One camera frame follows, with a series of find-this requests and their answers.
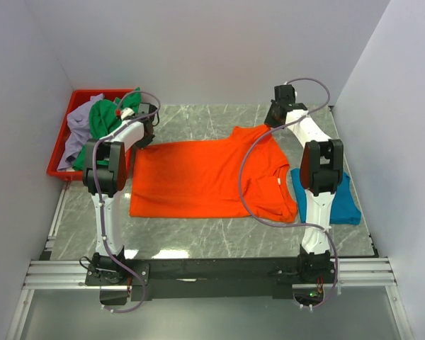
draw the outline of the orange t-shirt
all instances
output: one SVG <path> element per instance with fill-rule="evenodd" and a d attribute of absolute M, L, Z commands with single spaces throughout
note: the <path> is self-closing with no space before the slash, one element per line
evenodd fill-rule
<path fill-rule="evenodd" d="M 138 217 L 244 217 L 238 173 L 266 125 L 235 127 L 223 140 L 156 144 L 138 150 L 130 215 Z M 292 222 L 298 211 L 286 186 L 288 160 L 272 135 L 262 139 L 242 174 L 244 197 L 259 217 Z"/>

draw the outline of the gray marble surface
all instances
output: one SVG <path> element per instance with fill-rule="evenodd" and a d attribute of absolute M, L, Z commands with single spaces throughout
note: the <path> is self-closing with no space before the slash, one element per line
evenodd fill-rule
<path fill-rule="evenodd" d="M 262 124 L 269 105 L 164 106 L 155 128 L 154 143 L 210 140 L 228 137 L 235 125 Z M 328 108 L 313 114 L 318 126 L 338 137 Z M 275 133 L 290 168 L 300 166 L 302 147 L 287 130 Z M 295 199 L 291 176 L 287 184 Z M 303 228 L 275 229 L 250 217 L 223 219 L 162 219 L 129 216 L 132 179 L 127 180 L 120 205 L 120 225 L 128 258 L 227 258 L 297 256 Z M 356 192 L 351 192 L 356 200 Z M 52 260 L 75 260 L 95 250 L 96 219 L 91 196 L 81 182 L 72 182 L 59 219 Z M 372 256 L 373 248 L 364 221 L 360 225 L 333 225 L 331 234 L 339 256 Z"/>

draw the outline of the white enclosure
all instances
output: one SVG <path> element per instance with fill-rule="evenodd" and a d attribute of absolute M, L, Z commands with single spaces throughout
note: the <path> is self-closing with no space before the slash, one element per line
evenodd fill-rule
<path fill-rule="evenodd" d="M 45 170 L 73 89 L 267 103 L 296 77 L 331 90 L 370 231 L 425 339 L 425 0 L 0 1 L 0 339 L 60 194 Z"/>
<path fill-rule="evenodd" d="M 393 0 L 334 109 L 362 206 L 425 339 L 425 0 Z"/>

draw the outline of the red plastic bin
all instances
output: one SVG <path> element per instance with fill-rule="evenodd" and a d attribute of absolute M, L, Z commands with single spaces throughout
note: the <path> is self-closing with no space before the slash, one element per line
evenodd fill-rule
<path fill-rule="evenodd" d="M 49 176 L 58 177 L 63 181 L 81 181 L 82 171 L 57 171 L 58 164 L 63 156 L 64 145 L 68 139 L 71 131 L 67 124 L 67 116 L 74 109 L 90 100 L 91 96 L 97 96 L 98 94 L 104 94 L 105 99 L 113 101 L 115 98 L 122 98 L 127 92 L 132 89 L 114 89 L 114 90 L 76 90 L 72 92 L 71 100 L 69 101 L 66 114 L 63 118 L 62 127 L 60 128 L 57 142 L 55 143 L 54 151 L 50 157 L 49 166 L 47 167 L 47 174 Z M 126 168 L 129 171 L 130 168 L 130 150 L 126 154 Z"/>

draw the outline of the cable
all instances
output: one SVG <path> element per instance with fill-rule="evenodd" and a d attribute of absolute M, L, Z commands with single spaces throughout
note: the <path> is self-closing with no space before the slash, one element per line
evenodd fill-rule
<path fill-rule="evenodd" d="M 141 120 L 144 120 L 146 118 L 151 118 L 154 115 L 159 114 L 159 109 L 161 108 L 161 101 L 154 95 L 151 94 L 149 92 L 146 91 L 131 91 L 127 94 L 125 94 L 120 102 L 118 103 L 116 110 L 119 110 L 124 99 L 131 95 L 131 94 L 147 94 L 148 96 L 151 96 L 152 98 L 154 98 L 157 101 L 157 109 L 155 110 L 155 112 L 151 112 L 147 115 L 141 115 L 140 117 L 134 118 L 132 120 L 127 121 L 126 123 L 123 123 L 120 125 L 120 127 L 118 127 L 118 129 L 116 129 L 115 131 L 113 131 L 109 136 L 105 136 L 100 138 L 94 145 L 93 147 L 93 177 L 94 177 L 94 184 L 96 186 L 96 192 L 99 195 L 99 212 L 100 212 L 100 223 L 101 223 L 101 236 L 102 236 L 102 240 L 103 240 L 103 244 L 104 244 L 104 248 L 107 252 L 107 255 L 109 255 L 109 257 L 112 259 L 113 262 L 115 262 L 117 265 L 119 265 L 121 268 L 124 268 L 128 273 L 130 273 L 132 276 L 134 276 L 136 279 L 138 279 L 138 281 L 140 282 L 140 284 L 142 285 L 142 289 L 143 289 L 143 294 L 142 294 L 142 299 L 134 306 L 131 307 L 129 309 L 126 310 L 114 310 L 113 308 L 110 308 L 109 306 L 105 306 L 104 308 L 109 310 L 110 312 L 114 312 L 114 313 L 127 313 L 127 312 L 132 312 L 133 310 L 136 310 L 138 307 L 140 307 L 142 305 L 142 303 L 145 301 L 146 297 L 147 297 L 147 288 L 146 288 L 146 283 L 143 281 L 142 277 L 139 276 L 137 273 L 135 273 L 131 268 L 129 268 L 128 266 L 126 266 L 125 264 L 121 263 L 119 260 L 116 259 L 116 257 L 112 254 L 111 249 L 108 246 L 107 243 L 107 234 L 106 234 L 106 217 L 105 217 L 105 213 L 104 213 L 104 199 L 102 197 L 102 191 L 101 191 L 101 187 L 99 186 L 99 179 L 98 179 L 98 169 L 97 169 L 97 164 L 96 164 L 96 153 L 98 151 L 98 147 L 102 142 L 105 142 L 107 140 L 111 140 L 113 139 L 116 135 L 118 135 L 119 133 L 121 133 L 127 126 L 136 123 L 136 122 L 140 122 Z"/>
<path fill-rule="evenodd" d="M 334 272 L 334 282 L 332 283 L 332 289 L 330 290 L 330 292 L 324 296 L 323 301 L 321 301 L 320 303 L 318 303 L 317 305 L 313 306 L 313 308 L 317 308 L 321 305 L 323 305 L 323 303 L 325 303 L 332 295 L 337 281 L 338 281 L 338 274 L 339 274 L 339 256 L 337 254 L 337 249 L 335 247 L 334 244 L 334 240 L 332 239 L 330 233 L 328 233 L 325 228 L 323 228 L 321 225 L 316 225 L 314 223 L 276 223 L 276 222 L 271 222 L 271 221 L 266 221 L 263 220 L 262 218 L 258 217 L 255 215 L 255 213 L 251 210 L 251 208 L 247 205 L 247 202 L 244 198 L 244 194 L 242 191 L 242 173 L 244 171 L 244 166 L 246 165 L 247 159 L 249 158 L 249 155 L 251 154 L 252 150 L 255 148 L 255 146 L 260 143 L 260 141 L 265 138 L 266 136 L 269 136 L 271 134 L 273 134 L 275 131 L 279 131 L 282 130 L 288 126 L 291 126 L 293 124 L 299 123 L 301 122 L 303 119 L 305 119 L 309 114 L 314 113 L 318 110 L 321 110 L 323 107 L 325 107 L 329 101 L 331 100 L 331 93 L 329 92 L 329 89 L 326 87 L 326 85 L 324 85 L 322 82 L 320 82 L 319 80 L 313 79 L 313 78 L 296 78 L 296 79 L 292 79 L 290 81 L 285 82 L 286 84 L 290 84 L 293 83 L 294 81 L 299 81 L 299 80 L 309 80 L 309 81 L 314 81 L 315 83 L 319 84 L 322 86 L 322 88 L 326 91 L 327 93 L 327 100 L 320 106 L 318 106 L 317 108 L 314 108 L 313 110 L 309 110 L 307 112 L 306 115 L 303 115 L 301 118 L 298 118 L 297 120 L 294 120 L 292 122 L 286 123 L 284 125 L 275 127 L 274 129 L 269 130 L 268 132 L 265 132 L 264 134 L 262 134 L 259 138 L 257 138 L 257 140 L 250 146 L 249 150 L 247 150 L 246 155 L 244 156 L 244 159 L 242 160 L 241 163 L 241 167 L 239 168 L 239 175 L 238 175 L 238 190 L 239 190 L 239 197 L 241 198 L 241 202 L 242 205 L 246 208 L 247 212 L 257 221 L 259 221 L 260 223 L 264 224 L 264 225 L 268 225 L 269 227 L 274 227 L 274 228 L 294 228 L 294 227 L 314 227 L 317 228 L 321 231 L 323 231 L 326 234 L 326 237 L 329 241 L 329 244 L 332 247 L 332 250 L 334 251 L 334 259 L 335 259 L 335 272 Z"/>
<path fill-rule="evenodd" d="M 161 122 L 160 119 L 159 119 L 159 112 L 157 113 L 156 118 L 157 118 L 157 123 L 153 125 L 153 128 L 158 126 L 159 123 Z"/>
<path fill-rule="evenodd" d="M 89 268 L 87 267 L 87 266 L 85 266 L 83 263 L 82 263 L 82 259 L 86 259 L 90 264 L 91 264 L 91 260 L 88 258 L 88 257 L 86 257 L 86 256 L 83 256 L 83 257 L 81 257 L 80 259 L 79 259 L 79 264 L 82 266 L 82 267 L 84 267 L 87 271 L 89 271 Z"/>

